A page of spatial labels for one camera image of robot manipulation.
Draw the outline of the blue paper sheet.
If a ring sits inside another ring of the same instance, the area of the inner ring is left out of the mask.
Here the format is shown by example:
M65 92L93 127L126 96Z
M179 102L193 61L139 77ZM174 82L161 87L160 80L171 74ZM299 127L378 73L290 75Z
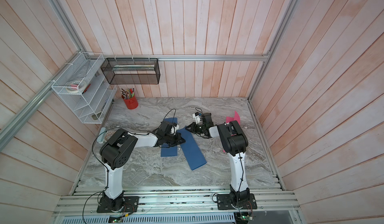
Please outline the blue paper sheet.
M168 121L170 123L178 123L178 118L165 118L164 121ZM164 143L161 145L161 157L175 157L178 155L177 147L170 147L169 144Z
M181 148L186 157L186 160L192 171L204 166L207 161L201 152L197 142L195 141L193 134L187 131L185 128L178 130L181 137L186 141L181 144Z

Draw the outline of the pink rectangular paper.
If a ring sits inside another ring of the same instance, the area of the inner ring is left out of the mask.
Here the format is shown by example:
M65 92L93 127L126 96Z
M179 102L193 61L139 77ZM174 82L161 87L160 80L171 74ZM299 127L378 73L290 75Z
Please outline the pink rectangular paper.
M237 111L235 111L235 114L233 117L226 117L226 123L233 122L233 121L237 121L238 124L241 125L241 118L240 118ZM224 149L224 151L226 153L229 153L232 150L231 145L228 145L227 149L228 149L228 151L226 149Z

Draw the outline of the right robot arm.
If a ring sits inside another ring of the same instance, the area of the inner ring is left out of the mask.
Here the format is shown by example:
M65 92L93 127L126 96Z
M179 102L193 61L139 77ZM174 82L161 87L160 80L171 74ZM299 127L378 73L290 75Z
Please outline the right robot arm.
M245 155L249 142L240 126L238 113L235 112L234 117L228 117L225 123L218 125L213 123L211 113L195 112L193 118L194 121L186 126L186 130L202 138L219 137L225 153L230 157L232 204L249 201L251 194L245 171Z

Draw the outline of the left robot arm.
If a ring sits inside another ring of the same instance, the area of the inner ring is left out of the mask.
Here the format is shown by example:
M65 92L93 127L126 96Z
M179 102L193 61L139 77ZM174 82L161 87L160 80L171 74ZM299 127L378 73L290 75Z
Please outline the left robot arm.
M102 163L106 168L106 190L104 198L116 201L123 194L123 166L134 148L171 148L186 142L178 132L179 125L162 121L158 128L146 133L133 133L119 128L100 149Z

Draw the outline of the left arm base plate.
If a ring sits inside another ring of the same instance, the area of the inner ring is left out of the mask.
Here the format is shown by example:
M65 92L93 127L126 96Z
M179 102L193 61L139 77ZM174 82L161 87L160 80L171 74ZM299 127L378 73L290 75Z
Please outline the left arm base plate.
M99 201L97 213L134 213L138 210L139 198L119 196L113 200L103 196Z

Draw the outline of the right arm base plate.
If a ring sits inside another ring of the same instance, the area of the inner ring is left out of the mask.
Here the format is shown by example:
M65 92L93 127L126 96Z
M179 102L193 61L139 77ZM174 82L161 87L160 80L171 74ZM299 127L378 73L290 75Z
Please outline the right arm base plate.
M230 194L216 195L216 203L219 210L256 210L258 208L255 196L250 194L248 197L235 197Z

